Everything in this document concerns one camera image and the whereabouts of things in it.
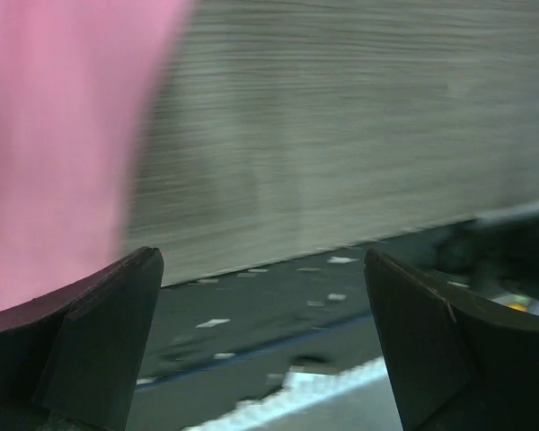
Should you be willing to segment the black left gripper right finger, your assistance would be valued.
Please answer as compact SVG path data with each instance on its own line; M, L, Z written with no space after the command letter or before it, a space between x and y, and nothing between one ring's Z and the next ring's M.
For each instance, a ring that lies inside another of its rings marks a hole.
M405 430L539 430L539 316L370 250L371 311Z

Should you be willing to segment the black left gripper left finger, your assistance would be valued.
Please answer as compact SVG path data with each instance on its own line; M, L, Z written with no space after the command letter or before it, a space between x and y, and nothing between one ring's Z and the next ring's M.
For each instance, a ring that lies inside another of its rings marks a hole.
M1 311L0 430L124 429L162 277L161 252L142 247Z

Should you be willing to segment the pink t shirt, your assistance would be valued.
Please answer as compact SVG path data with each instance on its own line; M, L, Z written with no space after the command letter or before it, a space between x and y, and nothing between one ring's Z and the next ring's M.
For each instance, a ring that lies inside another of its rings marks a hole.
M119 253L137 145L191 1L0 1L0 311Z

